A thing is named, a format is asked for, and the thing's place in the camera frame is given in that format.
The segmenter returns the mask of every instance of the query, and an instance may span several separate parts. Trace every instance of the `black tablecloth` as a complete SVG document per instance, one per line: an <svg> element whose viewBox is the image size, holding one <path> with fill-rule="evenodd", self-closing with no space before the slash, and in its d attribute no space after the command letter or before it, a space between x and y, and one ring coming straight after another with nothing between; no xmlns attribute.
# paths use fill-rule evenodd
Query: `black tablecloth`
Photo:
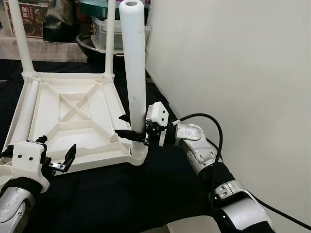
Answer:
<svg viewBox="0 0 311 233"><path fill-rule="evenodd" d="M40 72L100 73L101 64L34 62ZM6 138L20 95L21 63L0 60L0 148ZM128 113L124 65L115 65L115 86ZM166 99L147 83L147 104ZM177 147L151 144L141 166L119 164L54 177L31 212L26 233L138 233L185 217L207 213L207 194Z"/></svg>

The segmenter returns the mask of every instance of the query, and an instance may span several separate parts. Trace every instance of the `white wall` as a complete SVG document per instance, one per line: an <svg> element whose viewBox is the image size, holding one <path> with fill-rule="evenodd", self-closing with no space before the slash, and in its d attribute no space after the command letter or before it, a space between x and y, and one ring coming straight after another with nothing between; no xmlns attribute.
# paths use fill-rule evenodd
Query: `white wall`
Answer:
<svg viewBox="0 0 311 233"><path fill-rule="evenodd" d="M215 116L235 177L310 224L310 0L153 4L147 70L177 116ZM212 123L191 122L217 142ZM271 216L279 233L308 232Z"/></svg>

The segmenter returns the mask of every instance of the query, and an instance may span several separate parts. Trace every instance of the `black cloth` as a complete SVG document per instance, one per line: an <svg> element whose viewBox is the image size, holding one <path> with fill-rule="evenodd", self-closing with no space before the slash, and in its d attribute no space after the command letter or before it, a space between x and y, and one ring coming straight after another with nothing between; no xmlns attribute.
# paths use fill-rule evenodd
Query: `black cloth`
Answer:
<svg viewBox="0 0 311 233"><path fill-rule="evenodd" d="M40 72L100 73L104 65L91 63L34 62ZM0 60L0 89L3 147L23 79L21 63ZM115 86L128 113L123 61L115 63ZM147 105L169 104L153 83L147 83ZM141 166L119 164L56 176L49 190L39 195L25 233L138 233L185 217L208 213L207 194L177 147L151 144Z"/></svg>

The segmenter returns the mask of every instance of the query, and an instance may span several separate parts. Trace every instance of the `white pole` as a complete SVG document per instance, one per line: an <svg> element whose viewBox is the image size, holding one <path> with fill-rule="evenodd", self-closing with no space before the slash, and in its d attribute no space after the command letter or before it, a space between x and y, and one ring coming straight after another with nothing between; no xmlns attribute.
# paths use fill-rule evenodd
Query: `white pole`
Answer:
<svg viewBox="0 0 311 233"><path fill-rule="evenodd" d="M33 63L31 61L29 48L26 40L23 20L20 15L18 0L9 0L10 13L14 26L15 37L18 45L18 51L23 65L24 76L35 76Z"/></svg>
<svg viewBox="0 0 311 233"><path fill-rule="evenodd" d="M35 109L35 100L37 98L39 81L34 80L28 86L25 99L21 107L14 133L11 138L11 144L28 140L31 122Z"/></svg>
<svg viewBox="0 0 311 233"><path fill-rule="evenodd" d="M107 16L107 35L106 35L106 60L104 78L114 78L113 73L113 51L115 42L115 13L116 0L108 1L108 16Z"/></svg>
<svg viewBox="0 0 311 233"><path fill-rule="evenodd" d="M142 133L146 122L144 5L139 0L124 0L119 10L131 128ZM147 152L148 147L143 143L132 143L134 157L144 158Z"/></svg>

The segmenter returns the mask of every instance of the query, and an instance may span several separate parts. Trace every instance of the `white plastic pipe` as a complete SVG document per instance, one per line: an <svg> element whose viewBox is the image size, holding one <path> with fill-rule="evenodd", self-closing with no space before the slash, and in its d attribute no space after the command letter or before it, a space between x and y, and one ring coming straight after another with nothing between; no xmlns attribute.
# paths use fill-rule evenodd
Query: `white plastic pipe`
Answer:
<svg viewBox="0 0 311 233"><path fill-rule="evenodd" d="M29 130L33 119L35 100L37 98L39 81L32 81L25 94L25 99L20 110L17 123L11 138L11 144L28 140Z"/></svg>
<svg viewBox="0 0 311 233"><path fill-rule="evenodd" d="M18 0L9 0L10 13L14 26L14 33L18 45L18 51L23 65L24 76L34 76L36 72L30 57L29 48L26 40L23 20L20 15Z"/></svg>
<svg viewBox="0 0 311 233"><path fill-rule="evenodd" d="M119 11L131 128L142 133L146 122L144 5L139 0L124 0ZM143 158L147 152L148 147L143 143L132 143L134 157Z"/></svg>
<svg viewBox="0 0 311 233"><path fill-rule="evenodd" d="M107 16L107 35L106 35L106 59L104 78L114 78L113 73L113 51L115 42L115 13L116 0L109 0L108 2L108 16Z"/></svg>

